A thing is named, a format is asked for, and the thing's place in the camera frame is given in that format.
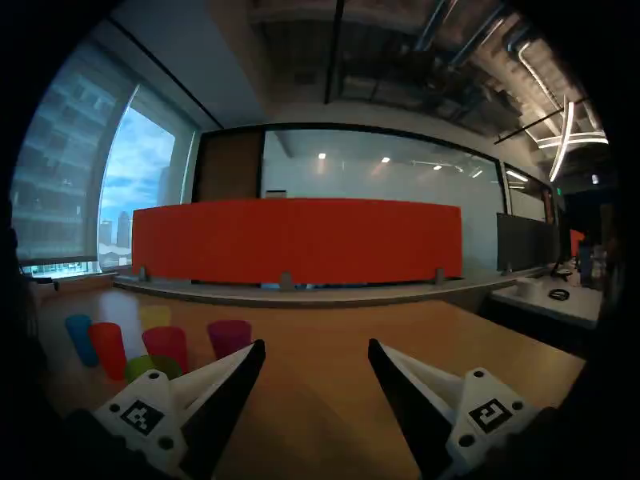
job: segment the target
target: sky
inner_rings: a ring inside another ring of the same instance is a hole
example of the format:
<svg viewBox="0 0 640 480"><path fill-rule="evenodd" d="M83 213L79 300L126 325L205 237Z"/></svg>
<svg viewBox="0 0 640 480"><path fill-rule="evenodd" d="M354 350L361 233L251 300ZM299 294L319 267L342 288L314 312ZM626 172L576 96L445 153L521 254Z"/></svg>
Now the sky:
<svg viewBox="0 0 640 480"><path fill-rule="evenodd" d="M128 108L106 164L100 221L111 220L112 241L120 212L156 206L162 169L169 166L175 137L144 115Z"/></svg>

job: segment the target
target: desk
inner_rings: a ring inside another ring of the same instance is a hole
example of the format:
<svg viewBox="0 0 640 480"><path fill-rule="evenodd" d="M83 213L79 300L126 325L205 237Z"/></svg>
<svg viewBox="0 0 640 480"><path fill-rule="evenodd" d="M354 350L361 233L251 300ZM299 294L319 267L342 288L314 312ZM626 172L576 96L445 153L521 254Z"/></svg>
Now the desk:
<svg viewBox="0 0 640 480"><path fill-rule="evenodd" d="M518 286L508 286L491 292L497 302L507 303L535 314L542 314L560 322L594 330L598 323L602 292L572 286L560 278L542 277L536 281L536 289L526 298L518 296ZM549 291L562 288L569 292L565 301L549 298Z"/></svg>
<svg viewBox="0 0 640 480"><path fill-rule="evenodd" d="M537 406L557 406L583 361L440 301L351 309L216 306L94 290L48 298L40 334L62 414L93 409L124 387L82 367L64 330L69 314L118 323L127 354L141 348L138 308L166 305L189 344L190 367L214 360L206 324L251 323L266 342L262 372L222 455L217 478L400 478L418 468L367 360L370 338L463 374L483 366Z"/></svg>

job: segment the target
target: white wall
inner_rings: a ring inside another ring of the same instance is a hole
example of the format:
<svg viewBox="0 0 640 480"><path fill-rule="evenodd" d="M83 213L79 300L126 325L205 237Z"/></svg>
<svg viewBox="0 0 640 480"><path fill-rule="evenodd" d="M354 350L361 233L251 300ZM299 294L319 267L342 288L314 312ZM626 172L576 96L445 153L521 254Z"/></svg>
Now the white wall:
<svg viewBox="0 0 640 480"><path fill-rule="evenodd" d="M379 198L460 206L463 276L496 271L496 212L504 207L492 162L417 140L361 132L288 132L284 143L290 158L282 154L275 134L267 133L262 196L266 190L286 190L288 198ZM319 159L319 153L326 158ZM391 161L381 163L384 156ZM460 165L464 172L453 166L434 170L412 160ZM478 168L482 173L472 178Z"/></svg>

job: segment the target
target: desk divider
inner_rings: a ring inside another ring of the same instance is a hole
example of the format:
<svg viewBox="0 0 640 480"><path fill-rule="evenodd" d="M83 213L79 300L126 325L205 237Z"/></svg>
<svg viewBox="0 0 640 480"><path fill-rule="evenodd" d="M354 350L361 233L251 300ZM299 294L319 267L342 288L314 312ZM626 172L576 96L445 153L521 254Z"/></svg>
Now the desk divider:
<svg viewBox="0 0 640 480"><path fill-rule="evenodd" d="M456 206L346 198L199 202L136 210L133 268L224 283L355 284L462 274Z"/></svg>

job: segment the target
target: red cup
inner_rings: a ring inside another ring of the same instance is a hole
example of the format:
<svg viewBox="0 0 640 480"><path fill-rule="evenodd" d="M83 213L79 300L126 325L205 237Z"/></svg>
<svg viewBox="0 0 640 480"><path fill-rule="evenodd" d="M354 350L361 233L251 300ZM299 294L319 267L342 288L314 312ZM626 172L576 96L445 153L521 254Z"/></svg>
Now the red cup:
<svg viewBox="0 0 640 480"><path fill-rule="evenodd" d="M111 380L123 380L126 356L120 326L110 322L95 323L89 327L89 339L106 376Z"/></svg>
<svg viewBox="0 0 640 480"><path fill-rule="evenodd" d="M251 344L251 324L243 320L220 320L206 326L217 358L226 357Z"/></svg>
<svg viewBox="0 0 640 480"><path fill-rule="evenodd" d="M182 373L189 371L186 355L186 335L179 326L156 326L142 334L149 355L161 355L178 362Z"/></svg>

